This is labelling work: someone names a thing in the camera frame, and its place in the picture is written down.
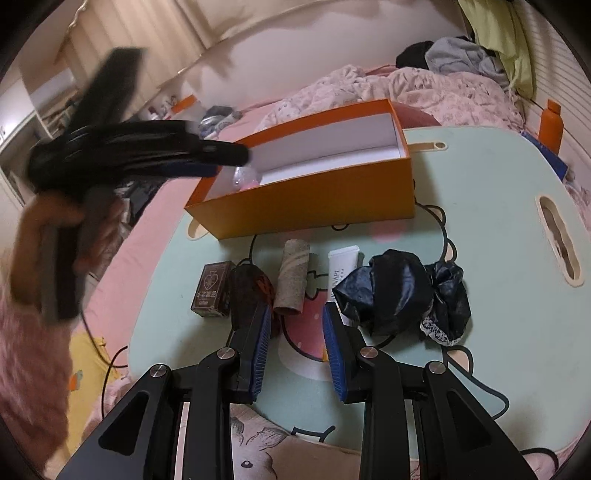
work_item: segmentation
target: slatted wall panel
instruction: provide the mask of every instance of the slatted wall panel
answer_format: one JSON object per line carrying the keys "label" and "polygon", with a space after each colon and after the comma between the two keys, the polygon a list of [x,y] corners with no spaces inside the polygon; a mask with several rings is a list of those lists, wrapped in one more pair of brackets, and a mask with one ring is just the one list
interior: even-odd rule
{"label": "slatted wall panel", "polygon": [[[514,5],[535,75],[533,102],[525,108],[527,128],[537,133],[547,99],[558,101],[566,130],[560,156],[571,165],[583,162],[591,168],[591,83],[554,27],[525,0]],[[591,171],[584,176],[591,182]]]}

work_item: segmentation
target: light green table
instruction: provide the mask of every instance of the light green table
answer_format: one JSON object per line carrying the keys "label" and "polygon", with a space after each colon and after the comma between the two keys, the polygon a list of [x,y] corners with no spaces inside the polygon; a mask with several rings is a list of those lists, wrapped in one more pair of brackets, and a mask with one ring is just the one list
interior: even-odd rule
{"label": "light green table", "polygon": [[[559,450],[591,418],[591,280],[580,287],[565,281],[540,221],[537,197],[544,194],[557,205],[582,275],[589,277],[591,243],[575,206],[540,153],[513,132],[437,127],[405,133],[409,143],[448,146],[413,154],[415,192],[419,202],[445,212],[447,234],[465,271],[472,320],[456,351],[411,334],[400,335],[386,350],[419,366],[446,361],[518,448]],[[202,319],[191,312],[191,301],[203,265],[238,262],[248,256],[252,238],[219,242],[206,235],[191,241],[186,236],[190,220],[185,215],[179,224],[140,312],[129,354],[136,376],[156,363],[172,368],[198,363],[225,344],[228,319]],[[289,431],[323,432],[334,425],[327,442],[359,449],[363,406],[338,402],[328,365],[319,361],[327,253],[356,244],[367,263],[396,248],[416,253],[426,264],[447,249],[442,230],[433,215],[417,209],[413,220],[263,235],[255,242],[254,261],[272,281],[288,238],[311,242],[309,270],[314,273],[308,294],[314,300],[306,301],[302,316],[286,323],[287,337],[272,340],[255,408]],[[416,457],[411,414],[409,425]]]}

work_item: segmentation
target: bottle cap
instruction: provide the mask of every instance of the bottle cap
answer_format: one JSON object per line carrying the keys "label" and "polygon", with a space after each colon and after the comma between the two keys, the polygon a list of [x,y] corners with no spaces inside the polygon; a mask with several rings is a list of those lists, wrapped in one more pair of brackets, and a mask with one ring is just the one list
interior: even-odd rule
{"label": "bottle cap", "polygon": [[548,99],[548,110],[560,115],[560,104],[554,100]]}

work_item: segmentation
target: metal bolt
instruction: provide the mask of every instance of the metal bolt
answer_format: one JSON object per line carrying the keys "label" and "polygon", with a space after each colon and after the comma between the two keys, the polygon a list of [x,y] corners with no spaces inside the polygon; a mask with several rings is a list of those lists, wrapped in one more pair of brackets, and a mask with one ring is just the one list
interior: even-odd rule
{"label": "metal bolt", "polygon": [[431,362],[429,364],[429,371],[432,374],[441,375],[445,372],[445,370],[445,365],[443,365],[441,362]]}
{"label": "metal bolt", "polygon": [[152,375],[154,378],[162,377],[166,373],[166,370],[168,370],[166,365],[154,365],[152,368],[150,368],[150,375]]}
{"label": "metal bolt", "polygon": [[359,353],[363,358],[376,358],[378,356],[378,351],[372,346],[364,346]]}
{"label": "metal bolt", "polygon": [[217,357],[220,358],[221,360],[227,360],[228,358],[232,358],[234,355],[236,355],[236,352],[234,351],[233,348],[230,348],[228,346],[225,346],[224,348],[220,348],[217,351]]}

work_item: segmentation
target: human hand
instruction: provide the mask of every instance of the human hand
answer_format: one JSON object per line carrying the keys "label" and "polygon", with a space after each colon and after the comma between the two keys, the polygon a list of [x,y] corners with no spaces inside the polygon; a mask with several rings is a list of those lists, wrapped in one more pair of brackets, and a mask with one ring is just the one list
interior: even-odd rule
{"label": "human hand", "polygon": [[[111,205],[90,250],[76,259],[74,271],[77,274],[88,273],[100,264],[103,251],[117,237],[122,212],[123,202],[118,199]],[[83,219],[82,207],[59,192],[39,194],[25,208],[18,226],[9,274],[12,298],[17,303],[34,306],[41,311],[41,240],[44,228],[48,225],[76,226]]]}

